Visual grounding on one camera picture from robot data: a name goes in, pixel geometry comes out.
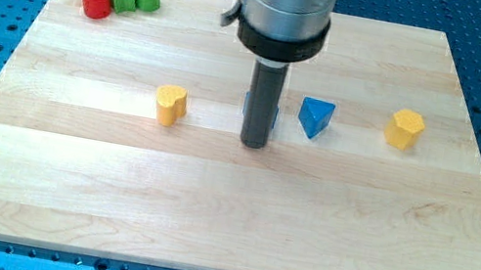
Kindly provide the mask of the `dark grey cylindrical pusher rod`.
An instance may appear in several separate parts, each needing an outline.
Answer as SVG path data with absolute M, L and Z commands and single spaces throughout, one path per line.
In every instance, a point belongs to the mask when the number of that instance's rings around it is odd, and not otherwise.
M 283 91 L 288 64 L 258 57 L 244 110 L 240 139 L 248 148 L 267 145 Z

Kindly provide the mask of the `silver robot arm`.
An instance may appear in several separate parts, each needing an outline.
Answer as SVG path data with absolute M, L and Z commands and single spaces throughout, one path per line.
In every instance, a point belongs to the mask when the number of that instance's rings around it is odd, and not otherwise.
M 237 38 L 256 56 L 240 139 L 248 148 L 267 145 L 289 65 L 320 53 L 336 0 L 236 0 L 221 15 L 237 22 Z

